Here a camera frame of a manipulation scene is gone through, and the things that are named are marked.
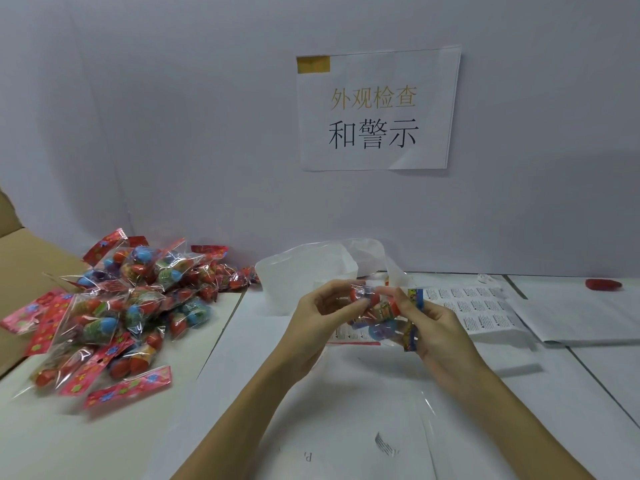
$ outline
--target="pile of packaged toys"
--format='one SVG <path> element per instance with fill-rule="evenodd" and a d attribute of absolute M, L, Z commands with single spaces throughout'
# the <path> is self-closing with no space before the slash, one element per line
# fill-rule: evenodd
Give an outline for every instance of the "pile of packaged toys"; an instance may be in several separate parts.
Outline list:
<path fill-rule="evenodd" d="M 219 292 L 260 282 L 253 267 L 223 264 L 227 252 L 184 239 L 153 248 L 122 229 L 103 238 L 84 256 L 84 275 L 61 277 L 77 292 L 50 291 L 2 322 L 34 331 L 25 355 L 48 354 L 17 395 L 86 396 L 88 408 L 167 386 L 171 367 L 157 366 L 165 339 L 207 322 Z"/>

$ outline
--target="white wall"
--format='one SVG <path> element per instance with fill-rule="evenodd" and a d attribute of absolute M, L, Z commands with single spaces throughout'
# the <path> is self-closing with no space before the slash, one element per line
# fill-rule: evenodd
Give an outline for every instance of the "white wall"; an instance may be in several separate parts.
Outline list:
<path fill-rule="evenodd" d="M 139 233 L 245 262 L 368 236 L 407 270 L 640 273 L 640 0 L 69 7 Z M 458 43 L 447 170 L 300 171 L 295 55 Z"/>
<path fill-rule="evenodd" d="M 0 0 L 0 187 L 78 255 L 130 230 L 65 0 Z"/>

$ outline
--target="yellow tape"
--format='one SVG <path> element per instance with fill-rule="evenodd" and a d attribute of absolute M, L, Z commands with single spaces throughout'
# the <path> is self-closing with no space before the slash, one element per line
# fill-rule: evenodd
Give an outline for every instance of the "yellow tape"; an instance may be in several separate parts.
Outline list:
<path fill-rule="evenodd" d="M 311 57 L 296 57 L 299 74 L 313 74 L 316 72 L 331 72 L 331 56 L 313 55 Z"/>

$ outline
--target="hand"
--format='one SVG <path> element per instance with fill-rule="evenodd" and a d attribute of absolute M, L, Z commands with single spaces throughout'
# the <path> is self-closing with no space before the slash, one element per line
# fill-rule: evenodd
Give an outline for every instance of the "hand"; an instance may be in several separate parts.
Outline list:
<path fill-rule="evenodd" d="M 333 331 L 362 315 L 369 306 L 368 299 L 354 303 L 344 299 L 351 293 L 352 284 L 363 285 L 364 281 L 332 280 L 300 298 L 287 330 L 269 357 L 284 369 L 292 384 L 308 374 Z"/>
<path fill-rule="evenodd" d="M 380 287 L 378 291 L 391 295 L 402 316 L 418 328 L 416 352 L 436 382 L 460 402 L 471 400 L 486 373 L 493 373 L 456 314 L 426 300 L 421 312 L 400 288 Z"/>

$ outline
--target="cardboard box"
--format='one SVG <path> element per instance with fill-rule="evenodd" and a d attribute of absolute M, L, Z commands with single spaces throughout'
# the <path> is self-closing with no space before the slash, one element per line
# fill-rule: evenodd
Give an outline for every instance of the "cardboard box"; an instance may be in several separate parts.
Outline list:
<path fill-rule="evenodd" d="M 75 256 L 22 227 L 8 197 L 0 191 L 0 319 L 58 287 L 53 276 L 84 273 Z M 23 359 L 30 334 L 0 328 L 0 378 Z"/>

